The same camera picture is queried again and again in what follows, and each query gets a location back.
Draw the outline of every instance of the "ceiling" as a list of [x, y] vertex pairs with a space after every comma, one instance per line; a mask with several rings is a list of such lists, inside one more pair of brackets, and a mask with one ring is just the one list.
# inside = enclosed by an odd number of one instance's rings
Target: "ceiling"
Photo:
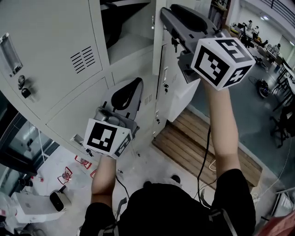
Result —
[[276, 28], [279, 32], [282, 33], [282, 35], [288, 40], [295, 43], [295, 37], [292, 36], [289, 32], [284, 30], [281, 24], [279, 24], [275, 19], [270, 17], [268, 14], [266, 14], [261, 9], [253, 6], [251, 3], [248, 3], [247, 1], [241, 0], [241, 6], [247, 8], [248, 10], [254, 12], [258, 16], [267, 16], [269, 20], [267, 21], [272, 27]]

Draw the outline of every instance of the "wooden pallet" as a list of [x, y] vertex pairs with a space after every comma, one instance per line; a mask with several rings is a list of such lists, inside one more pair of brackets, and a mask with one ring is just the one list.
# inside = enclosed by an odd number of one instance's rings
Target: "wooden pallet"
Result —
[[[198, 176], [204, 160], [208, 129], [209, 124], [185, 109], [173, 123], [167, 124], [153, 144], [191, 174]], [[241, 171], [249, 187], [257, 186], [262, 168], [240, 149], [238, 155]], [[216, 172], [209, 169], [214, 159], [215, 152], [210, 137], [209, 152], [200, 177], [206, 184], [216, 179]], [[216, 182], [211, 184], [211, 187], [215, 189]]]

